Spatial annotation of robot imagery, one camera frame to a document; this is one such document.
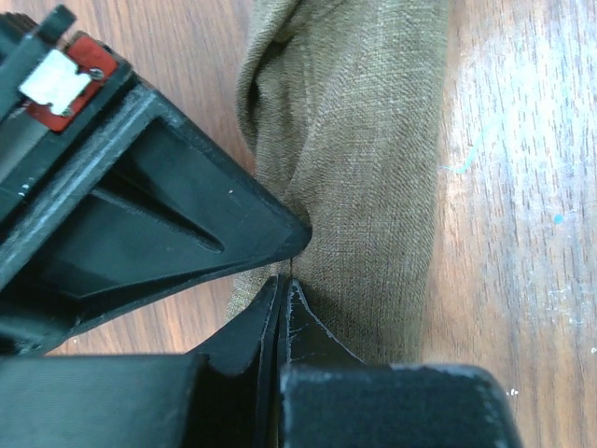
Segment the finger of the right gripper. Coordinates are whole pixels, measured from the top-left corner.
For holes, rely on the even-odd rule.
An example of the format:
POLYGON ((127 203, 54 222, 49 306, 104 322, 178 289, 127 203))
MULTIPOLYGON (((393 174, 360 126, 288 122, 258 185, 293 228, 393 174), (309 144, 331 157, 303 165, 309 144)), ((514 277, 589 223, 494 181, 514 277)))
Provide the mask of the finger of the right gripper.
POLYGON ((44 354, 183 289, 299 254, 311 229, 137 83, 1 223, 1 351, 44 354))

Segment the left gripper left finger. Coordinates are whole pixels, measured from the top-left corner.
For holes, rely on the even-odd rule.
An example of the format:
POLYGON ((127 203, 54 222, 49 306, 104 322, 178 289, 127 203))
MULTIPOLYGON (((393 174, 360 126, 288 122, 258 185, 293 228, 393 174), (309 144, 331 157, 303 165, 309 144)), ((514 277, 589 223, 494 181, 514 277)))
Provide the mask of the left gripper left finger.
POLYGON ((5 447, 265 447, 284 280, 183 355, 3 357, 5 447))

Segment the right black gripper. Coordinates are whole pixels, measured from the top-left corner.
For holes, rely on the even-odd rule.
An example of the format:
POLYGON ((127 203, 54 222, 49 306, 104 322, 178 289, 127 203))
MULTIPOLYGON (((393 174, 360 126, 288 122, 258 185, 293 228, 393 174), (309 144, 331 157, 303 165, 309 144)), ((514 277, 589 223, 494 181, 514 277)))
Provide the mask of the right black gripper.
POLYGON ((58 5, 1 15, 1 193, 25 196, 126 85, 132 67, 58 5))

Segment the brown cloth napkin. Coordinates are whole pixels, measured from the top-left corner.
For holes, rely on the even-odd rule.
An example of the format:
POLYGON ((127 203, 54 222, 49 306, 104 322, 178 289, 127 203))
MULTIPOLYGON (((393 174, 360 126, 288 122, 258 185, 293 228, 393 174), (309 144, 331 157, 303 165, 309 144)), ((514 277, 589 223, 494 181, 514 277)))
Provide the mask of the brown cloth napkin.
POLYGON ((357 356, 420 358, 448 15, 445 1, 253 4, 240 129, 257 180, 312 239, 237 275, 229 315, 285 273, 357 356))

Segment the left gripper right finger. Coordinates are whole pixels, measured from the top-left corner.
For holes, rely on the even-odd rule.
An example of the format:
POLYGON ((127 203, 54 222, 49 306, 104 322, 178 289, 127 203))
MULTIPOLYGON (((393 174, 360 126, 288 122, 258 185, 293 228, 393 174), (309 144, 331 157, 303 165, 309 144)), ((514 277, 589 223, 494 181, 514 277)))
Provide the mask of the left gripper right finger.
POLYGON ((279 340, 283 447, 520 447, 507 397, 462 364, 371 365, 287 285, 279 340))

